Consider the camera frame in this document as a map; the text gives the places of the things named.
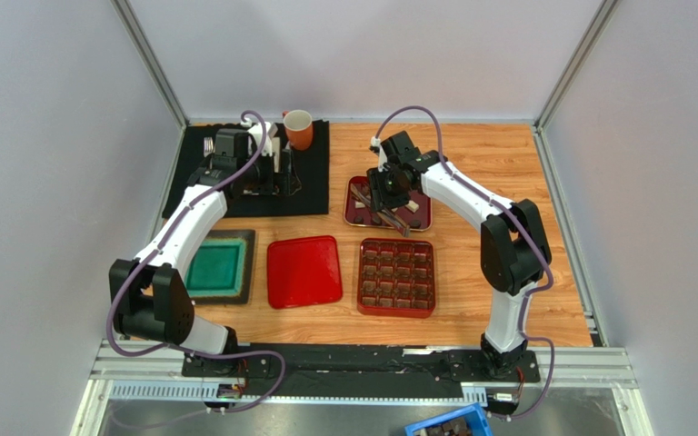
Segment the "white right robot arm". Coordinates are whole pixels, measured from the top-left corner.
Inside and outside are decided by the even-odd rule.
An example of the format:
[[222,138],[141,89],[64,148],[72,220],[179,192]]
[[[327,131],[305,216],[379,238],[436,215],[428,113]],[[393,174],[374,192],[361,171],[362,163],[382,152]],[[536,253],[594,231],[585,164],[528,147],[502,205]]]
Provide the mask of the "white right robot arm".
[[528,345],[524,327],[530,297],[552,260],[538,207],[491,192],[438,151],[421,152],[407,132],[385,140],[373,137],[370,149],[379,159],[366,173],[374,212],[391,213],[418,192],[447,206],[480,234],[480,267],[493,290],[480,364],[495,379],[513,372]]

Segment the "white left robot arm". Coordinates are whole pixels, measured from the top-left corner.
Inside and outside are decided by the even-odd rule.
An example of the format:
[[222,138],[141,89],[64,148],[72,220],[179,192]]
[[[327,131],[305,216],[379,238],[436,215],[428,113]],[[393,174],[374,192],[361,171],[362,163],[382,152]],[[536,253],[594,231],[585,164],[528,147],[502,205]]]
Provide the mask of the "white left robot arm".
[[204,239],[234,201],[256,191],[298,190],[292,154],[282,149],[277,132],[274,123],[244,119],[240,127],[221,128],[205,140],[204,158],[164,228],[133,259],[110,267],[109,340],[120,333],[210,359],[236,352],[234,330],[197,315],[184,280]]

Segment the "metal serving tongs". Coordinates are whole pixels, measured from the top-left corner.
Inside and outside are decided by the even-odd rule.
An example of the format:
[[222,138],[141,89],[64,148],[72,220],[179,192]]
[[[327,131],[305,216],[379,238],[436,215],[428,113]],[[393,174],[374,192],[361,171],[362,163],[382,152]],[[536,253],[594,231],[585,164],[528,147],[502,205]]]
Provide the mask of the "metal serving tongs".
[[396,212],[391,209],[382,208],[379,211],[374,212],[372,210],[373,201],[369,195],[365,195],[364,192],[355,184],[349,184],[349,191],[354,196],[354,198],[362,203],[366,209],[371,211],[371,214],[375,214],[383,223],[390,225],[397,232],[399,232],[403,237],[409,237],[411,233],[410,225],[404,221]]

